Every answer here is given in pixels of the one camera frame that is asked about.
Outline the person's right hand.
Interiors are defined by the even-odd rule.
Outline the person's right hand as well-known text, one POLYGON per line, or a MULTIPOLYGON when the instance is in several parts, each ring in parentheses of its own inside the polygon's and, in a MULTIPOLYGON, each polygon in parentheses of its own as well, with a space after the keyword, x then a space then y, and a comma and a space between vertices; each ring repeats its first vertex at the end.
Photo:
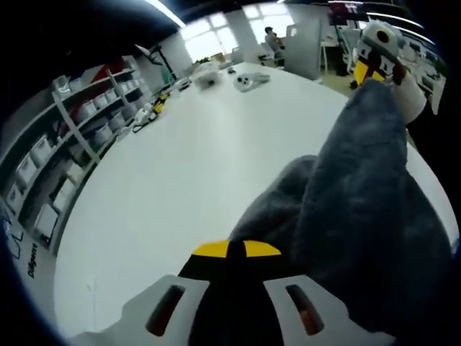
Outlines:
POLYGON ((393 82, 395 85, 400 86, 407 74, 407 68, 397 60, 393 66, 393 82))

